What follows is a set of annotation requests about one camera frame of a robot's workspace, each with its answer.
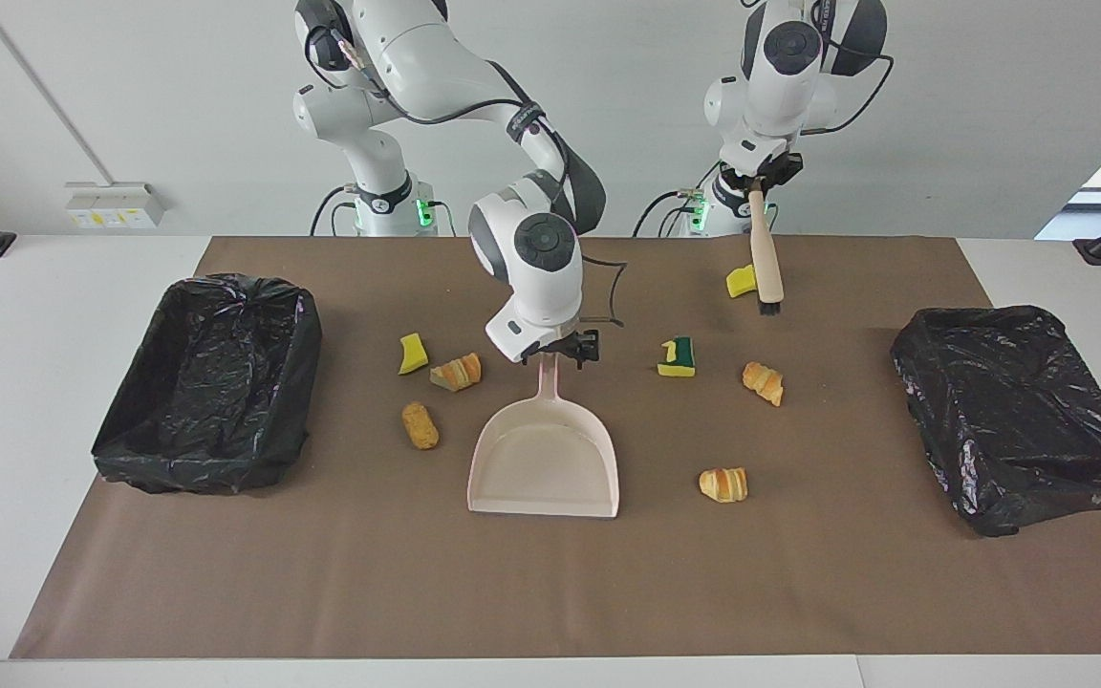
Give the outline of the beige handled hand brush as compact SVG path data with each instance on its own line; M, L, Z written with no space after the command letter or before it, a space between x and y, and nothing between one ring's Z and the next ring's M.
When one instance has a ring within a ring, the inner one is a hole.
M746 193L750 204L750 244L753 277L756 280L759 308L762 316L778 316L784 301L784 286L776 245L770 232L765 193L759 182Z

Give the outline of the yellow sponge green scourer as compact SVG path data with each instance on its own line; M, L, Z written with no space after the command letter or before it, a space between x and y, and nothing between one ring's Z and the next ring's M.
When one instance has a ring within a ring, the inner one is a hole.
M693 339L690 336L676 336L661 345L664 360L657 364L659 376L690 378L696 374Z

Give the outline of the pale pink plastic dustpan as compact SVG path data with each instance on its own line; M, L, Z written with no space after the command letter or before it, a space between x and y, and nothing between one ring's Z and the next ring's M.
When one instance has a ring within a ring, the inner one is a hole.
M541 354L532 397L497 411L478 436L466 489L475 513L615 518L615 444L602 419L559 392L559 358Z

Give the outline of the brown toy bread roll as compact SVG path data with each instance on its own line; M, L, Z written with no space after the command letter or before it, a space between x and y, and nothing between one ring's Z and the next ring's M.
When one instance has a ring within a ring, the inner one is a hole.
M440 430L423 402L411 401L401 409L403 430L416 449L430 450L440 444Z

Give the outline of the orange striped toy croissant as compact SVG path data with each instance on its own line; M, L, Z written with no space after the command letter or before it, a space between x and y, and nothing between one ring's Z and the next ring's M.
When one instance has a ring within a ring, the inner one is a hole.
M756 393L760 398L768 401L774 408L780 408L784 396L784 376L782 372L770 369L757 361L746 362L740 376L748 391Z
M698 476L698 488L716 504L739 504L750 496L743 467L712 467Z

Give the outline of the bin lined black plastic bag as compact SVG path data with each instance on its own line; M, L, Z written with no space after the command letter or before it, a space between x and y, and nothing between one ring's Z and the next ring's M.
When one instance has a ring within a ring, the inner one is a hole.
M297 463L321 350L309 290L217 273L162 294L92 441L109 483L239 495Z
M1101 510L1101 387L1051 312L923 309L890 357L926 461L975 534Z

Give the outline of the cut toy croissant piece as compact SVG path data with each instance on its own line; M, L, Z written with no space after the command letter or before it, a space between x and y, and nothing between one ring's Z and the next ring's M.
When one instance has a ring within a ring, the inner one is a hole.
M433 367L429 380L433 386L460 392L480 383L484 375L481 359L473 352L453 358L446 364Z

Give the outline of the brown table mat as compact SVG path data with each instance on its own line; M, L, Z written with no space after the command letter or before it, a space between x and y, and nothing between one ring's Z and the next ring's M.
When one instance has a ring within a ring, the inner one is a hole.
M893 369L915 312L986 295L956 241L780 238L789 295L726 296L743 240L606 240L621 330L560 391L615 440L612 520L472 513L486 421L536 367L482 327L506 290L464 239L219 238L198 271L288 279L323 328L309 438L281 484L148 495L97 479L14 657L1101 654L1101 512L1009 537L953 513ZM400 339L429 364L399 375ZM659 376L693 339L696 374ZM460 392L429 371L476 353ZM743 386L782 372L780 408ZM400 413L423 402L440 444ZM712 467L748 496L716 504Z

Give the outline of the white wall outlet box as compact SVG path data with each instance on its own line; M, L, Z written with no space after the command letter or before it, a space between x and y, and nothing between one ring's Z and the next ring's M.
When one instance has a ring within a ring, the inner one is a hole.
M148 183L66 183L67 217L77 229L159 229L166 212Z

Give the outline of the grey wall conduit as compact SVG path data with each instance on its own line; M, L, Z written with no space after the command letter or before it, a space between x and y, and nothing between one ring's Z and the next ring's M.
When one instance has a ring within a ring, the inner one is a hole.
M0 44L3 45L6 53L9 54L11 61L17 65L18 70L21 70L22 75L25 76L28 83L31 84L36 95L42 99L50 109L50 113L56 118L58 125L64 129L67 136L70 136L73 144L81 153L81 156L86 159L89 165L92 166L96 174L96 184L100 187L113 186L118 181L115 179L115 175L111 174L109 166L105 164L101 156L95 151L91 143L89 143L81 134L78 129L77 123L73 121L70 114L66 112L64 105L59 103L56 96L50 91L48 84L40 77L39 70L34 68L32 63L28 61L25 53L19 50L17 40L12 39L11 34L6 31L3 22L0 21Z

